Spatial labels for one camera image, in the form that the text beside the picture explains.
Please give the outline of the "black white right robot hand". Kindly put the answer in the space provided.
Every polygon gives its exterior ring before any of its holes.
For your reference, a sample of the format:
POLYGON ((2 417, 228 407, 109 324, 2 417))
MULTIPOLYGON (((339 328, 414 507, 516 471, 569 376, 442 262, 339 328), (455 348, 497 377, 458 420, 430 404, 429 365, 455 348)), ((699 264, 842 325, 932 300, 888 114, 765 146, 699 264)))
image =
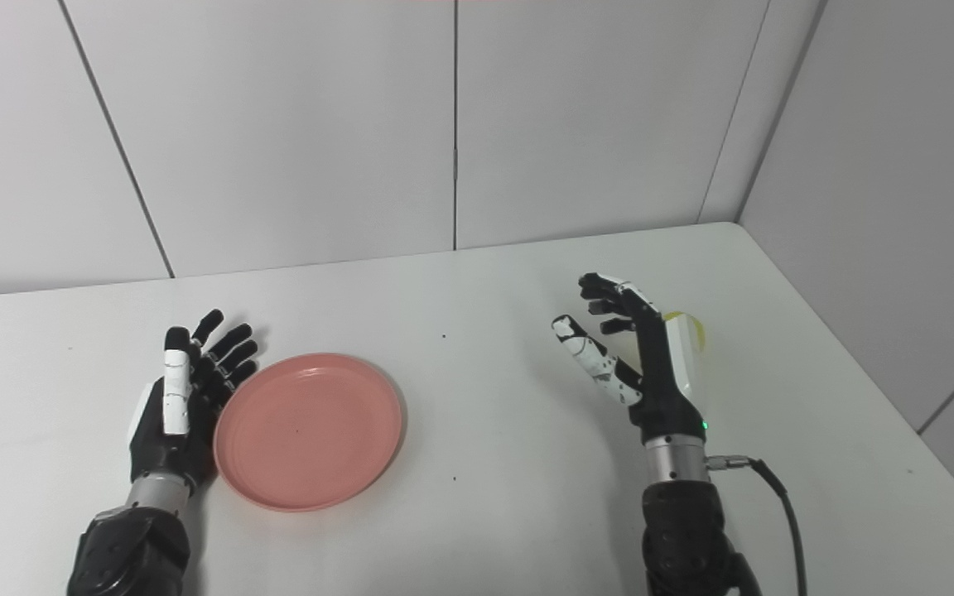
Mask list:
POLYGON ((552 321, 563 347, 606 396, 628 408, 643 444, 670 435, 706 441, 705 418, 694 403, 701 333, 693 320, 667 316, 628 281, 588 272, 578 284, 588 313, 606 316, 602 334, 634 333, 640 367, 613 355, 569 315, 552 321))

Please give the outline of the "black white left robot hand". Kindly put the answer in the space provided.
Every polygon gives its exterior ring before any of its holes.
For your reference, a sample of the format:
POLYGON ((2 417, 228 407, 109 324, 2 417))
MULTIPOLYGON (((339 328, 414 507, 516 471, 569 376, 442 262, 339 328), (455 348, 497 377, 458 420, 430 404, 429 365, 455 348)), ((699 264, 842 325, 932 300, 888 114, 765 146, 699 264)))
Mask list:
POLYGON ((166 473, 194 492, 215 472, 214 433, 231 397, 258 370, 253 327, 243 322, 211 342, 226 317, 209 312, 193 331, 164 335, 163 369, 129 442, 130 479, 166 473))

